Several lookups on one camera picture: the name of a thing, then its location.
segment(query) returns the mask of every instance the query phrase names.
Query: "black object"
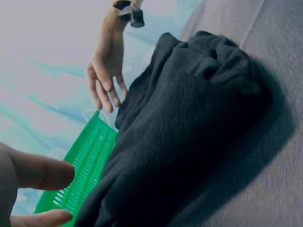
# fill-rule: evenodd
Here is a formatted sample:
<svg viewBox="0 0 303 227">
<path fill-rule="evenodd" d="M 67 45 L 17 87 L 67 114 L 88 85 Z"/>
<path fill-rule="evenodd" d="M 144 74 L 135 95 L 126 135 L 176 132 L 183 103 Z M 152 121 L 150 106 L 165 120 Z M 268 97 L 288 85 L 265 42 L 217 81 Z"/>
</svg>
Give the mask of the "black object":
<svg viewBox="0 0 303 227">
<path fill-rule="evenodd" d="M 118 9 L 118 10 L 123 10 L 125 7 L 130 6 L 131 1 L 129 0 L 120 0 L 120 1 L 115 1 L 113 6 Z"/>
<path fill-rule="evenodd" d="M 143 27 L 145 25 L 143 11 L 130 4 L 131 2 L 127 0 L 116 1 L 114 7 L 120 10 L 119 17 L 126 22 L 130 22 L 132 27 Z"/>
<path fill-rule="evenodd" d="M 119 107 L 116 146 L 75 227 L 167 226 L 206 170 L 265 113 L 270 95 L 258 76 L 224 36 L 198 32 L 184 43 L 162 35 Z"/>
</svg>

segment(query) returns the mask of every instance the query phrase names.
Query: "green plastic tray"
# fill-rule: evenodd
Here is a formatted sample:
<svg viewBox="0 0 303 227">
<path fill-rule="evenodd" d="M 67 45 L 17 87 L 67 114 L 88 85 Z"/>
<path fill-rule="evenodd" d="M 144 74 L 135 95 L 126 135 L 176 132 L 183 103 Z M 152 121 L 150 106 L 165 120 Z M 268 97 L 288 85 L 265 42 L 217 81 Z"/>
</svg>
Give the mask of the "green plastic tray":
<svg viewBox="0 0 303 227">
<path fill-rule="evenodd" d="M 85 198 L 100 182 L 104 165 L 115 145 L 116 135 L 99 118 L 99 111 L 96 111 L 64 158 L 75 168 L 74 180 L 63 190 L 43 192 L 34 213 L 67 209 L 73 214 L 73 219 L 63 227 L 72 227 Z"/>
</svg>

